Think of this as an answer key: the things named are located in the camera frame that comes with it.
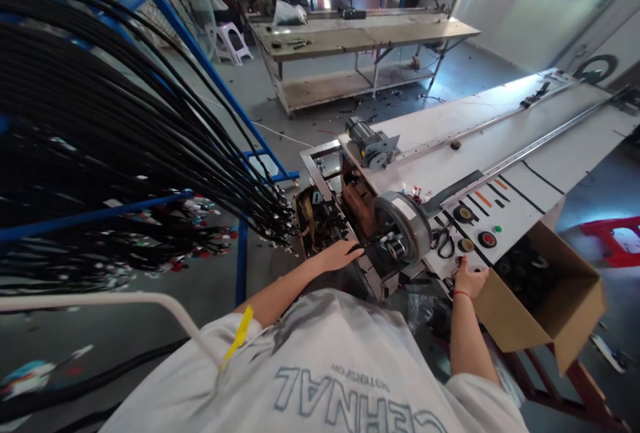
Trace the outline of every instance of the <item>white cable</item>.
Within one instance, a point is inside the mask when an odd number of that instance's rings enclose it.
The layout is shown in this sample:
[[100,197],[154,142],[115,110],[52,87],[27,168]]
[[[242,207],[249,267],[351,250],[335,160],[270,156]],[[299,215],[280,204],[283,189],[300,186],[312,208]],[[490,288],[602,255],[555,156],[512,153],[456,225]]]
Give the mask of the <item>white cable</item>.
[[[213,101],[213,100],[209,100],[209,99],[208,99],[207,97],[205,97],[204,95],[200,95],[200,94],[197,94],[197,95],[198,95],[198,97],[202,98],[204,101],[208,101],[209,103],[213,103],[214,105],[217,105],[218,107],[224,108],[224,107],[223,107],[222,105],[220,105],[218,102],[215,102],[215,101]],[[236,117],[240,117],[240,115],[238,115],[236,112],[233,112],[233,114],[234,114]],[[288,137],[287,135],[283,135],[282,133],[277,132],[276,130],[271,130],[269,127],[266,127],[265,125],[262,125],[261,123],[255,122],[255,121],[253,121],[253,120],[251,120],[251,123],[253,123],[253,124],[254,124],[255,126],[257,126],[257,127],[261,127],[261,128],[264,128],[265,130],[269,130],[269,131],[271,131],[271,132],[274,132],[276,135],[280,135],[281,137],[284,137],[284,138],[286,138],[287,140],[295,141],[296,143],[299,143],[300,145],[305,145],[306,147],[311,147],[311,148],[313,148],[313,147],[315,146],[315,145],[310,145],[309,143],[301,142],[300,140],[292,139],[291,137]]]
[[185,332],[207,355],[215,367],[220,365],[214,354],[200,336],[189,313],[175,298],[162,293],[83,293],[70,295],[19,296],[17,298],[0,298],[0,311],[37,310],[40,308],[61,308],[77,305],[156,303],[164,306],[178,320]]

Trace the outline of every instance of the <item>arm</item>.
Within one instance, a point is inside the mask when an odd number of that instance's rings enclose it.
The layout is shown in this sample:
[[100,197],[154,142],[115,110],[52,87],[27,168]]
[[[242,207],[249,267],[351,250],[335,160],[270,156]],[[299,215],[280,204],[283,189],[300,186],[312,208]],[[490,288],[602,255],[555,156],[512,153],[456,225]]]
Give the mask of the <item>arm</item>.
[[297,298],[302,290],[317,276],[324,272],[338,270],[347,266],[365,251],[360,248],[352,253],[347,252],[357,244],[355,241],[339,241],[316,256],[305,261],[295,270],[287,273],[274,283],[260,290],[249,300],[234,310],[244,313],[248,305],[253,308],[253,318],[266,328],[272,325]]
[[471,302],[471,299],[480,293],[489,276],[489,270],[485,268],[481,272],[470,273],[467,263],[465,255],[455,277],[451,319],[451,374],[474,374],[501,387]]

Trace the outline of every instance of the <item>yellow tag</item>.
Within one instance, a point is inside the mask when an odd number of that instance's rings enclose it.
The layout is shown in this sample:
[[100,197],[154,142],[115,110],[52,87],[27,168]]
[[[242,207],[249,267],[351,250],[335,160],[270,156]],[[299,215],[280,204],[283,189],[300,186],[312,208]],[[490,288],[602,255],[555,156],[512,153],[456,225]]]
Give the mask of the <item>yellow tag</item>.
[[231,359],[231,355],[235,353],[235,351],[240,348],[245,339],[247,338],[247,331],[249,331],[249,325],[251,324],[251,320],[253,319],[253,308],[249,305],[245,310],[245,314],[242,317],[242,321],[240,322],[240,326],[238,326],[238,331],[235,333],[235,340],[229,347],[229,351],[222,359],[222,366],[220,367],[220,371],[224,370],[227,366],[229,359]]

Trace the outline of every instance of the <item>blue metal rack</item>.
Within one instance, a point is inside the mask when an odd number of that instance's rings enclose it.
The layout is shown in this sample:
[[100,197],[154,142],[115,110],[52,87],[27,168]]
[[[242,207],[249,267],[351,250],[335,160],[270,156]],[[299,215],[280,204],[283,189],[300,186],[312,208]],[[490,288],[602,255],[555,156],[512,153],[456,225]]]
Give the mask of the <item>blue metal rack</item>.
[[[144,4],[147,0],[118,0],[122,6],[130,9],[136,10]],[[300,174],[297,171],[289,172],[285,169],[285,167],[280,163],[280,160],[276,157],[275,153],[271,150],[265,139],[260,135],[257,131],[251,119],[247,116],[245,111],[242,109],[240,104],[237,102],[235,97],[228,90],[227,86],[224,84],[220,76],[217,74],[212,64],[209,62],[208,58],[200,48],[200,45],[187,28],[182,23],[182,20],[178,17],[176,12],[173,10],[171,4],[167,0],[152,0],[155,6],[160,10],[160,12],[164,15],[166,20],[175,30],[175,32],[180,36],[180,39],[184,42],[190,52],[193,54],[194,58],[197,60],[198,64],[202,67],[202,69],[209,76],[213,84],[216,86],[218,91],[222,94],[225,100],[228,102],[231,110],[235,112],[238,117],[242,120],[244,125],[247,127],[247,130],[253,135],[255,140],[260,144],[261,149],[257,150],[256,153],[253,151],[243,152],[245,156],[245,160],[249,162],[249,158],[255,155],[266,155],[268,156],[273,163],[278,168],[278,174],[271,177],[271,179],[275,182],[281,182],[285,180],[293,180],[296,181]],[[118,31],[122,36],[131,40],[129,34],[126,30],[112,18],[107,17],[106,15],[100,15],[101,20]],[[8,118],[4,116],[0,116],[0,133],[5,131],[8,127]],[[161,205],[163,203],[170,203],[172,201],[178,201],[180,199],[184,199],[187,197],[193,196],[193,192],[185,191],[184,193],[173,195],[171,197],[164,197],[161,199],[153,199],[148,201],[143,201],[139,203],[133,203],[130,205],[122,205],[120,207],[103,209],[94,212],[83,213],[80,215],[68,216],[65,218],[57,218],[55,220],[50,220],[46,222],[40,222],[35,224],[29,224],[24,226],[17,226],[13,228],[4,228],[0,230],[0,242],[16,240],[18,238],[23,238],[26,236],[31,236],[34,234],[41,234],[47,231],[65,228],[68,226],[73,226],[76,224],[80,224],[83,222],[88,222],[92,220],[99,220],[102,218],[115,217],[117,215],[122,215],[123,213],[130,213],[133,211],[138,211],[141,209],[149,208],[153,205]],[[246,222],[240,218],[239,219],[239,228],[238,228],[238,262],[237,262],[237,274],[236,274],[236,292],[235,292],[235,301],[236,304],[241,304],[245,301],[247,297],[247,239],[248,239],[249,230],[247,228]]]

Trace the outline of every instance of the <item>white plastic stool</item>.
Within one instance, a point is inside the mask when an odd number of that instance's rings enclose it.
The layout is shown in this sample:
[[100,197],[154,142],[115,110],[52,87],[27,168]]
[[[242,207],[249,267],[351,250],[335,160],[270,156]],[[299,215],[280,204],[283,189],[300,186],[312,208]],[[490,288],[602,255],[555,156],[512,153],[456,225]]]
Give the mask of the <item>white plastic stool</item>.
[[[221,25],[216,25],[217,34],[222,39],[222,43],[224,45],[224,50],[220,48],[216,48],[215,52],[218,56],[218,61],[223,58],[231,60],[234,65],[242,65],[242,57],[248,56],[250,59],[253,59],[253,55],[249,51],[247,44],[245,43],[245,36],[238,32],[238,29],[231,22],[223,23]],[[229,32],[234,31],[236,35],[240,38],[240,42],[242,42],[242,48],[240,50],[236,50],[233,47],[231,39],[229,38]]]

